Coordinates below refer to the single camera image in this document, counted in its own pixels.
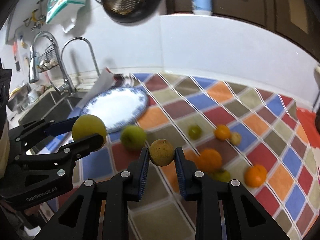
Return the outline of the yellow apple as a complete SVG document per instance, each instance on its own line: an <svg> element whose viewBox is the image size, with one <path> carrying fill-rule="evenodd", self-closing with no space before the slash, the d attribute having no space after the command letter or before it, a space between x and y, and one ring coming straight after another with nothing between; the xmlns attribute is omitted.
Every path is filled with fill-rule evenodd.
<svg viewBox="0 0 320 240"><path fill-rule="evenodd" d="M84 139L93 134L99 134L106 142L107 130L103 121L95 115L80 116L72 127L72 138L74 141Z"/></svg>

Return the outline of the orange tangerine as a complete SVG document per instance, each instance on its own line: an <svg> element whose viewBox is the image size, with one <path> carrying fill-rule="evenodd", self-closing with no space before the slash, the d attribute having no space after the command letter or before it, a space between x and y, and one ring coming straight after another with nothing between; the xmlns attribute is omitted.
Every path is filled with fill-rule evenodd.
<svg viewBox="0 0 320 240"><path fill-rule="evenodd" d="M205 148L200 151L196 166L203 172L214 173L221 169L222 163L222 157L219 152L213 148Z"/></svg>

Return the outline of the small brown-yellow fruit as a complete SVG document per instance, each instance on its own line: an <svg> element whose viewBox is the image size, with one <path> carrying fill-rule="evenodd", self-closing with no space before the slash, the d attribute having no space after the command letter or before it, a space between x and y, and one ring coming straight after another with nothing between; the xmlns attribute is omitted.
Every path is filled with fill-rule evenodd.
<svg viewBox="0 0 320 240"><path fill-rule="evenodd" d="M174 148L166 139L154 141L149 152L151 161L160 167L169 165L174 159Z"/></svg>

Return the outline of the large green apple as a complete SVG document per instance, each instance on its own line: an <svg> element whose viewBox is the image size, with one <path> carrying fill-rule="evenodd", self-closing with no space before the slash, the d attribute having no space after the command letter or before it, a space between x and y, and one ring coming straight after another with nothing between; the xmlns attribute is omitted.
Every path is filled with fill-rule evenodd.
<svg viewBox="0 0 320 240"><path fill-rule="evenodd" d="M120 135L121 143L128 151L135 151L143 148L146 139L147 135L144 129L135 125L126 126Z"/></svg>

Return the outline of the large orange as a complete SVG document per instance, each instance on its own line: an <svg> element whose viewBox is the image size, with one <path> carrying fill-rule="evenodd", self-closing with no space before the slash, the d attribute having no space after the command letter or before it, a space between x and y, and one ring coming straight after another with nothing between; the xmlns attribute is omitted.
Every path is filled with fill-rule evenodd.
<svg viewBox="0 0 320 240"><path fill-rule="evenodd" d="M260 187L266 180L267 170L263 165L256 164L249 167L244 173L245 184L249 187Z"/></svg>

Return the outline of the steel kitchen sink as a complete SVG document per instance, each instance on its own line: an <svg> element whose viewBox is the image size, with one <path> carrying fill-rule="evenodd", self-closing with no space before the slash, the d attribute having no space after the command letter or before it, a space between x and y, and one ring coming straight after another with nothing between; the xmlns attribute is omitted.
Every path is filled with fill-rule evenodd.
<svg viewBox="0 0 320 240"><path fill-rule="evenodd" d="M75 92L71 95L60 95L56 91L49 91L19 118L18 124L25 125L40 119L55 122L65 120L85 94L86 92Z"/></svg>

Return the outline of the green fruit with calyx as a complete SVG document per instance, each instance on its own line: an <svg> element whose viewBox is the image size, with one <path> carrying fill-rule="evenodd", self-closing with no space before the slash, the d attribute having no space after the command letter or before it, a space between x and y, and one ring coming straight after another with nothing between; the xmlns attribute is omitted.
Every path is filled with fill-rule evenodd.
<svg viewBox="0 0 320 240"><path fill-rule="evenodd" d="M219 170L209 174L210 178L215 181L228 183L231 180L231 175L227 170Z"/></svg>

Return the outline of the chrome pull-down faucet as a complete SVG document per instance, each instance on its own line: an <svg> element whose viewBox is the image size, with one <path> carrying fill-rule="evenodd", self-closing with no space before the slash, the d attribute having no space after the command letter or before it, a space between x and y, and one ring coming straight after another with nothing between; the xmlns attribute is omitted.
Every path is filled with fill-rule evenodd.
<svg viewBox="0 0 320 240"><path fill-rule="evenodd" d="M42 56L40 56L40 59L38 60L38 57L36 56L35 43L40 38L46 38L50 42L50 46L49 50L47 50ZM29 56L29 83L38 82L40 80L40 73L51 70L54 67L59 67L63 77L63 85L57 87L53 83L53 81L50 80L50 84L52 85L52 87L60 95L62 95L63 93L73 94L76 92L76 88L74 87L73 82L68 75L65 65L62 61L59 46L53 34L48 31L41 31L36 34L29 48Z"/></svg>

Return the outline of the blue white oval plate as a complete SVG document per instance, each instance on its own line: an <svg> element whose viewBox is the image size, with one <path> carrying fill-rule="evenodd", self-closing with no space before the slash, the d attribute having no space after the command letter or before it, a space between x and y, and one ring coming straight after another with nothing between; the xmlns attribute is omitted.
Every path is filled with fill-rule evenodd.
<svg viewBox="0 0 320 240"><path fill-rule="evenodd" d="M117 132L134 124L147 110L149 97L135 87L117 87L101 92L89 100L80 115L100 118L108 133Z"/></svg>

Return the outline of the small dark green fruit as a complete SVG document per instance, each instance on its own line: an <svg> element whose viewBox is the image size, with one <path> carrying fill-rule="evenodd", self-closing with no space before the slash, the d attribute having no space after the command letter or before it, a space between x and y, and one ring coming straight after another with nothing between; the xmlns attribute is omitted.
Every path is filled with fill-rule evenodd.
<svg viewBox="0 0 320 240"><path fill-rule="evenodd" d="M191 140L198 140L202 136L202 128L199 125L190 125L188 135Z"/></svg>

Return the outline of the small tan pear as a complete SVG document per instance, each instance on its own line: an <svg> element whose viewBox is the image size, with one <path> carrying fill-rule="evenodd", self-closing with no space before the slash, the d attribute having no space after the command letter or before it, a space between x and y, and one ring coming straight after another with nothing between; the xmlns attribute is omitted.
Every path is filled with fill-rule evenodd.
<svg viewBox="0 0 320 240"><path fill-rule="evenodd" d="M242 140L241 134L239 134L238 132L232 132L231 136L229 138L229 141L232 145L238 146L240 145Z"/></svg>

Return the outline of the white paper sheet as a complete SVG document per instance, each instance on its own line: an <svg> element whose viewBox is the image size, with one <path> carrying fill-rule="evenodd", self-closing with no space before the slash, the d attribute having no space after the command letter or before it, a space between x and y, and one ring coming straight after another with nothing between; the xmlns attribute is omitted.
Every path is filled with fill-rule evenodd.
<svg viewBox="0 0 320 240"><path fill-rule="evenodd" d="M85 94L85 96L76 105L76 108L82 109L84 105L97 96L98 94L107 91L116 83L114 74L108 69L104 68L93 87Z"/></svg>

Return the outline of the tall chrome gooseneck faucet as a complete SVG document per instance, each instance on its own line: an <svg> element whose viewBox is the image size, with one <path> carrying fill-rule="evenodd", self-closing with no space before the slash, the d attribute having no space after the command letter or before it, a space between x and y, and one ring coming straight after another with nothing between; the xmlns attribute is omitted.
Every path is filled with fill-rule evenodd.
<svg viewBox="0 0 320 240"><path fill-rule="evenodd" d="M101 76L93 46L85 37L68 39L61 49L61 59L66 61L68 70L72 69L72 74L78 79L83 75L88 78Z"/></svg>

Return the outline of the red patterned foam mat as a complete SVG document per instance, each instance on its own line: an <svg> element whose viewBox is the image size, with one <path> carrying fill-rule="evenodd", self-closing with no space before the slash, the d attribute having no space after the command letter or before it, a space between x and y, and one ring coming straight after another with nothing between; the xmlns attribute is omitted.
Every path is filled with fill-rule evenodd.
<svg viewBox="0 0 320 240"><path fill-rule="evenodd" d="M313 148L320 147L319 133L315 126L316 113L304 108L297 108L297 117L308 137L309 143Z"/></svg>

